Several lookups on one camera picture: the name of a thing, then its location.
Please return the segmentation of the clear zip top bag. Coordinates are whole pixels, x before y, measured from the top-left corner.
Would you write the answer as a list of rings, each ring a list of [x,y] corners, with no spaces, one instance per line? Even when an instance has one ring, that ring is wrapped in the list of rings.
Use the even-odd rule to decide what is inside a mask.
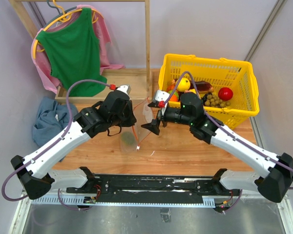
[[[126,146],[121,141],[121,134],[119,137],[120,140],[120,149],[122,153],[131,153],[140,149],[142,141],[151,133],[149,130],[141,127],[142,124],[150,123],[154,119],[154,113],[148,104],[150,99],[147,97],[142,100],[139,104],[133,106],[133,113],[136,117],[137,122],[132,127],[126,127],[122,129],[122,132],[132,132],[135,136],[135,144],[131,146]]]

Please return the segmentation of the yellow toy lemon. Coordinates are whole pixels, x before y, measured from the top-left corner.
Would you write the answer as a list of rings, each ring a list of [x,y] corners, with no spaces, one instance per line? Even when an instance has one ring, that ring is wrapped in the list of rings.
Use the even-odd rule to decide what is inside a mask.
[[[176,89],[180,93],[184,93],[185,91],[189,90],[190,89],[190,81],[189,81],[189,79],[188,78],[181,78]]]

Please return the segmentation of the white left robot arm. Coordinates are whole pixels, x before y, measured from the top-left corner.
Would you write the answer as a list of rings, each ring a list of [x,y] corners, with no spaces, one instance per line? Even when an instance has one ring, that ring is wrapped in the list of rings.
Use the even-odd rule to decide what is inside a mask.
[[[76,188],[84,193],[95,187],[95,177],[87,167],[75,170],[53,170],[52,167],[73,149],[113,126],[131,127],[136,123],[129,86],[122,85],[110,92],[104,101],[82,109],[71,125],[37,151],[15,156],[11,164],[31,200],[51,190]]]

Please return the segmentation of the orange toy carrot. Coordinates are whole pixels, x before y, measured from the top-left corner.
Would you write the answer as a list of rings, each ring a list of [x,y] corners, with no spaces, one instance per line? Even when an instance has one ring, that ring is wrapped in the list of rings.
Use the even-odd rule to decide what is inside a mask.
[[[132,132],[123,132],[121,134],[121,141],[126,146],[131,146],[135,144],[135,136]]]

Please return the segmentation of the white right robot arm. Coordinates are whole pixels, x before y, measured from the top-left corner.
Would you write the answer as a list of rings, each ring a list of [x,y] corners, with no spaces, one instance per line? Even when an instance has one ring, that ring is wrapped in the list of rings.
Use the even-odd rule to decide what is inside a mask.
[[[169,122],[189,126],[192,135],[221,148],[253,168],[253,172],[235,172],[221,169],[217,172],[218,179],[211,183],[212,191],[223,195],[228,190],[258,191],[271,202],[279,203],[293,182],[293,158],[283,153],[277,155],[247,141],[221,121],[209,116],[202,100],[194,93],[181,96],[181,107],[173,108],[164,103],[169,94],[157,91],[149,107],[158,107],[157,117],[150,123],[143,124],[154,134],[160,133],[160,125]]]

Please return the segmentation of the orange toy tangerine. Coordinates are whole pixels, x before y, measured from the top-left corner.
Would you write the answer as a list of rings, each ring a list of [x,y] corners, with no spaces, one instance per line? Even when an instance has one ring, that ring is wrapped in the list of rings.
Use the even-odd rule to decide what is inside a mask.
[[[176,85],[176,80],[173,79],[168,83],[167,89],[166,91],[169,93],[171,90],[173,90],[175,88]]]

